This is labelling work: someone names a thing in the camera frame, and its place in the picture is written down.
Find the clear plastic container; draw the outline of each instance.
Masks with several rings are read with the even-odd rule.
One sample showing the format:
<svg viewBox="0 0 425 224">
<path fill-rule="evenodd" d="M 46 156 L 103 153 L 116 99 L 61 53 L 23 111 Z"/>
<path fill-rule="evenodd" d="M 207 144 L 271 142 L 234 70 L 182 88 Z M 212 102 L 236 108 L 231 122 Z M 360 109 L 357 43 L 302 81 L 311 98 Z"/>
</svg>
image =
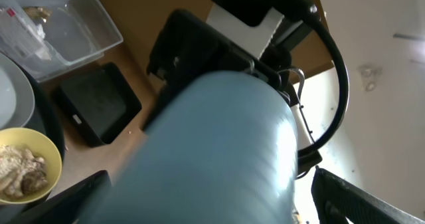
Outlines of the clear plastic container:
<svg viewBox="0 0 425 224">
<path fill-rule="evenodd" d="M 50 15 L 30 18 L 28 7 L 42 7 Z M 13 22 L 19 25 L 0 27 L 0 51 L 39 82 L 88 64 L 123 41 L 99 0 L 0 0 L 0 25 L 5 19 L 17 19 Z M 31 47 L 23 52 L 27 44 Z"/>
</svg>

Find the table surface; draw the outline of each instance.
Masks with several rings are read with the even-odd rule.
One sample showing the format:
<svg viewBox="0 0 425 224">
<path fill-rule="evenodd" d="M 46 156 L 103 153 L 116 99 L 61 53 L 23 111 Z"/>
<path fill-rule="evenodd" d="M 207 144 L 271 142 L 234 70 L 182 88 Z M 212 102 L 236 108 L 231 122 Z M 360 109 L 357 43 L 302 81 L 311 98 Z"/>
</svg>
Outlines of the table surface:
<svg viewBox="0 0 425 224">
<path fill-rule="evenodd" d="M 50 95 L 51 91 L 58 86 L 61 80 L 73 74 L 87 72 L 98 65 L 108 62 L 114 62 L 120 69 L 135 95 L 139 98 L 142 109 L 112 144 L 90 148 L 72 124 L 64 117 L 59 107 L 51 100 L 64 128 L 64 139 L 68 150 L 65 151 L 62 175 L 50 197 L 103 169 L 108 171 L 112 183 L 115 182 L 120 170 L 131 158 L 131 155 L 141 147 L 146 138 L 146 135 L 140 130 L 140 124 L 149 113 L 150 107 L 155 100 L 155 93 L 148 83 L 146 75 L 142 73 L 141 68 L 134 62 L 125 45 L 119 45 L 107 51 L 105 56 L 95 63 L 42 83 L 42 87 Z"/>
</svg>

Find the yellow bowl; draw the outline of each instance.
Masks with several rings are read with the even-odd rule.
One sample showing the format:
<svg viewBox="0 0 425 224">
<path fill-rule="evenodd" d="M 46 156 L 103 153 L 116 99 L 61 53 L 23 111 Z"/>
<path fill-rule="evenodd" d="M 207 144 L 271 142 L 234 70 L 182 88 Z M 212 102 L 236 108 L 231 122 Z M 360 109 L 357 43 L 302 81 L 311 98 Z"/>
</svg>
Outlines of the yellow bowl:
<svg viewBox="0 0 425 224">
<path fill-rule="evenodd" d="M 28 148 L 34 156 L 42 156 L 46 160 L 48 185 L 42 190 L 26 195 L 16 201 L 0 199 L 0 204 L 24 204 L 36 201 L 52 191 L 62 173 L 62 158 L 58 148 L 44 134 L 28 128 L 8 128 L 0 131 L 0 146 Z"/>
</svg>

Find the white plate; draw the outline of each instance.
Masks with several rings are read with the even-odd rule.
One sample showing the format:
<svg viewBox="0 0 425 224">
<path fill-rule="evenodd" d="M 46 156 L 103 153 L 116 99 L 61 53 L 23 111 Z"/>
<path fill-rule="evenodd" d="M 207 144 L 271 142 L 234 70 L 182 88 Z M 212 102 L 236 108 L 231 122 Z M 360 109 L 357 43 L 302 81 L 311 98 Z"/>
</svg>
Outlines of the white plate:
<svg viewBox="0 0 425 224">
<path fill-rule="evenodd" d="M 0 130 L 25 126 L 34 107 L 34 93 L 28 78 L 0 53 Z"/>
</svg>

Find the food in bowl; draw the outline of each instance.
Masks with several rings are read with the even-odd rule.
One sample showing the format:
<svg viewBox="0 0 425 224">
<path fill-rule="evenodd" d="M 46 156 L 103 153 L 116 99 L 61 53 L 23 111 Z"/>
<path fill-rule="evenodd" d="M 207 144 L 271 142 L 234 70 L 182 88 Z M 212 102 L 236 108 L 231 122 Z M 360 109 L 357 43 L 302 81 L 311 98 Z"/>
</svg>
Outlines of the food in bowl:
<svg viewBox="0 0 425 224">
<path fill-rule="evenodd" d="M 0 146 L 0 198 L 17 200 L 48 185 L 46 162 L 27 149 Z"/>
</svg>

